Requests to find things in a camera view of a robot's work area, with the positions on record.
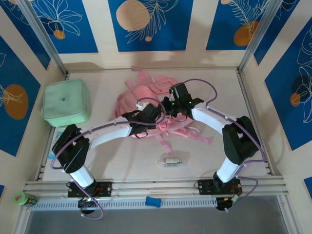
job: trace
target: white floor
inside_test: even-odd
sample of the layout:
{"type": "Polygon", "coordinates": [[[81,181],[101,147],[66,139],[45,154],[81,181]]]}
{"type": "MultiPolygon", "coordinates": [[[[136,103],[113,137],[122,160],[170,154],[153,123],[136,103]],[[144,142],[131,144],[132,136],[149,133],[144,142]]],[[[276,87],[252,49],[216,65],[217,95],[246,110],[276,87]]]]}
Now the white floor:
{"type": "MultiPolygon", "coordinates": [[[[211,103],[212,107],[232,116],[248,116],[235,70],[153,69],[148,71],[152,76],[167,75],[178,81],[190,78],[205,79],[218,90],[218,98],[211,103]]],[[[124,81],[127,79],[135,81],[137,74],[138,72],[131,70],[70,74],[70,79],[83,79],[91,95],[91,118],[78,126],[88,129],[107,122],[118,95],[127,89],[124,81]]],[[[213,90],[203,82],[189,82],[187,88],[192,98],[209,100],[214,96],[213,90]]],[[[225,159],[222,136],[199,122],[193,122],[191,126],[199,128],[203,137],[211,139],[213,141],[211,146],[182,136],[172,134],[168,137],[164,136],[175,155],[187,159],[184,167],[159,166],[157,161],[159,157],[165,155],[165,151],[154,137],[144,139],[127,137],[99,145],[89,152],[86,165],[95,179],[162,180],[212,177],[225,159]]],[[[260,153],[258,152],[253,159],[261,159],[260,153]]],[[[52,170],[50,162],[51,159],[48,159],[42,180],[69,180],[67,174],[60,170],[52,170]]],[[[254,163],[244,168],[241,175],[267,176],[267,170],[263,163],[254,163]]]]}

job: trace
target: gray floor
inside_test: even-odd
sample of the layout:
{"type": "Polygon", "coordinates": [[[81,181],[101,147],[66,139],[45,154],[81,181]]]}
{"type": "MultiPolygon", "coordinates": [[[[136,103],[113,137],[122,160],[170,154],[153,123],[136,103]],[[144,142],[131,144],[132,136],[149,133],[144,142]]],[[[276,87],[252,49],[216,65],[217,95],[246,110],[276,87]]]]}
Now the gray floor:
{"type": "Polygon", "coordinates": [[[77,211],[32,212],[27,234],[286,234],[277,199],[249,197],[228,214],[216,208],[108,210],[88,220],[77,211]]]}

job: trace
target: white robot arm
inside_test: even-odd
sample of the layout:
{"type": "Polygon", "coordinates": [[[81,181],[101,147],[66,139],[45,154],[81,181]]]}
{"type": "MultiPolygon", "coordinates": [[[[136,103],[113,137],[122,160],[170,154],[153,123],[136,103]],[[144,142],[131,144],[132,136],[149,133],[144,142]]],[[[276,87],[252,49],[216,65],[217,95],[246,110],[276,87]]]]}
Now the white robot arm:
{"type": "MultiPolygon", "coordinates": [[[[182,113],[210,126],[223,135],[226,158],[220,169],[215,173],[214,179],[218,180],[219,183],[228,183],[235,177],[243,161],[256,153],[257,147],[235,125],[229,123],[222,115],[216,114],[219,111],[210,107],[207,108],[203,101],[198,98],[192,99],[183,83],[173,86],[171,92],[172,97],[170,99],[166,97],[162,101],[167,114],[176,117],[178,113],[182,113]]],[[[70,145],[59,155],[58,160],[66,173],[70,174],[81,187],[87,188],[95,182],[95,179],[84,165],[88,150],[116,138],[136,135],[146,131],[146,129],[152,127],[152,123],[156,122],[159,114],[160,108],[149,104],[137,115],[126,113],[123,117],[106,123],[106,127],[94,127],[93,130],[96,131],[90,133],[90,138],[93,139],[92,142],[89,143],[89,140],[84,137],[79,138],[75,145],[70,145]]],[[[239,122],[259,141],[247,117],[227,117],[239,122]]],[[[68,126],[54,145],[53,152],[58,153],[63,145],[80,134],[79,131],[80,129],[75,125],[68,126]]]]}

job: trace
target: orange circle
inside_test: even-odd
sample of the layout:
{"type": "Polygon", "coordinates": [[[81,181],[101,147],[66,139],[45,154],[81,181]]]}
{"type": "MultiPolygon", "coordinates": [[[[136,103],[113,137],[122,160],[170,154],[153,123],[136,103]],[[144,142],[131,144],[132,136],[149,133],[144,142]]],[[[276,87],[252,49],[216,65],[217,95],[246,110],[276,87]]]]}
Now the orange circle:
{"type": "Polygon", "coordinates": [[[150,21],[150,13],[146,6],[137,0],[124,1],[116,11],[119,25],[127,31],[144,28],[150,21]]]}
{"type": "Polygon", "coordinates": [[[258,21],[253,21],[240,27],[235,33],[234,43],[238,46],[248,45],[258,25],[258,21]]]}
{"type": "Polygon", "coordinates": [[[151,38],[151,37],[146,37],[145,40],[146,40],[147,42],[150,42],[150,41],[152,41],[152,38],[151,38]]]}
{"type": "Polygon", "coordinates": [[[59,40],[63,40],[65,38],[65,33],[61,30],[55,30],[53,35],[59,40]]]}
{"type": "Polygon", "coordinates": [[[294,93],[291,95],[291,104],[294,107],[299,106],[300,104],[300,95],[298,93],[294,93]]]}
{"type": "Polygon", "coordinates": [[[229,4],[232,0],[221,0],[221,4],[226,5],[229,4]]]}
{"type": "Polygon", "coordinates": [[[16,120],[23,119],[28,110],[28,96],[25,89],[18,84],[11,84],[5,91],[7,94],[4,93],[4,98],[7,100],[4,101],[4,107],[7,114],[16,120]]]}

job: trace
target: mint green pouch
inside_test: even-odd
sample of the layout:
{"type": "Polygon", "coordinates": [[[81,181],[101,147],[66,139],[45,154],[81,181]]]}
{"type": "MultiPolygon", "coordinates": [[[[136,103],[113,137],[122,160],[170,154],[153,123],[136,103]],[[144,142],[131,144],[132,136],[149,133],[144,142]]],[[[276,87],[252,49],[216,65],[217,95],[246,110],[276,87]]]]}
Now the mint green pouch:
{"type": "Polygon", "coordinates": [[[42,116],[53,127],[85,122],[91,115],[89,91],[81,79],[45,87],[42,116]]]}

